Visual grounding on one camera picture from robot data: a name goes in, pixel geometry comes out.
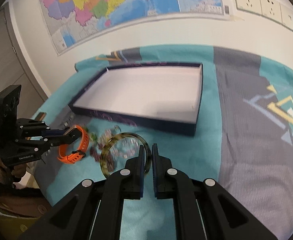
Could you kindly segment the person's left hand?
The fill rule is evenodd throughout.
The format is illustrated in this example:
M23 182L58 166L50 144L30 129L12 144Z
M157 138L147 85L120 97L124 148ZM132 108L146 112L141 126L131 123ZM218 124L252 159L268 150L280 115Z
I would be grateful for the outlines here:
M22 179L27 172L27 164L19 164L17 166L6 167L0 159L0 168L3 169L9 176Z

